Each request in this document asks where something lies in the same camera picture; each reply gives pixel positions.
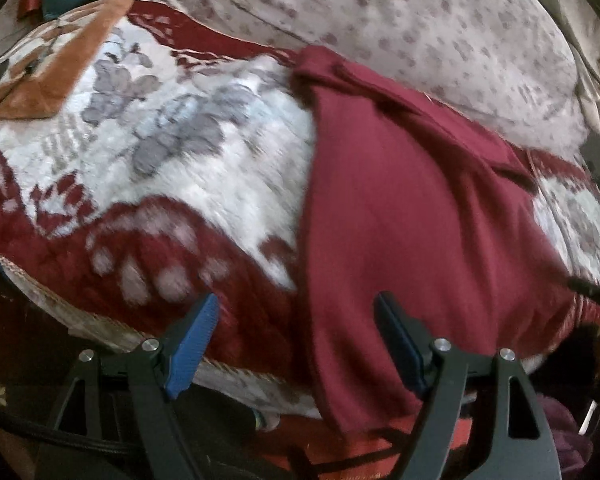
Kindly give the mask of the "dark red sweater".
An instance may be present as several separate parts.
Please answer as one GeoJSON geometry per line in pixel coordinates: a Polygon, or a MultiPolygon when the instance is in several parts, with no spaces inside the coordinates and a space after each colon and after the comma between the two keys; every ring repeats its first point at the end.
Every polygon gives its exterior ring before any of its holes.
{"type": "Polygon", "coordinates": [[[490,356],[554,349],[600,307],[567,284],[520,151],[426,94],[323,47],[292,73],[315,153],[302,219],[314,394],[344,432],[418,412],[374,323],[390,292],[434,336],[490,356]]]}

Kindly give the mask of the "floral pink quilt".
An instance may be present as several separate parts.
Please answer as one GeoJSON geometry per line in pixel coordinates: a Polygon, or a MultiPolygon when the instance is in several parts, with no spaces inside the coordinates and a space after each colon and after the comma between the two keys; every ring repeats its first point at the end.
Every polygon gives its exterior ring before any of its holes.
{"type": "Polygon", "coordinates": [[[536,0],[159,0],[258,44],[328,47],[527,148],[577,157],[577,65],[536,0]]]}

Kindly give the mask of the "red white floral blanket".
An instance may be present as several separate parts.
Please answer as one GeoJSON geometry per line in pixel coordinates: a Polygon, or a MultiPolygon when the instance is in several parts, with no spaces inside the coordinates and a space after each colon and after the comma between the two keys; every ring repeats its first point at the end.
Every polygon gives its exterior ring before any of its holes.
{"type": "MultiPolygon", "coordinates": [[[[0,120],[6,272],[70,330],[122,351],[211,290],[221,314],[196,382],[323,418],[301,234],[316,125],[292,76],[299,54],[134,0],[57,115],[0,120]]],[[[588,175],[513,147],[568,278],[600,285],[588,175]]]]}

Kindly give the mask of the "orange brown patterned blanket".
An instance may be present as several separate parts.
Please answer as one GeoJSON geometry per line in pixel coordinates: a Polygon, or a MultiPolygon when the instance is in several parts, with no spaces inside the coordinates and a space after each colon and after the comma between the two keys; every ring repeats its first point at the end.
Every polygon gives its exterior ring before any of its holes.
{"type": "Polygon", "coordinates": [[[0,120],[57,115],[134,0],[97,0],[38,26],[0,62],[0,120]]]}

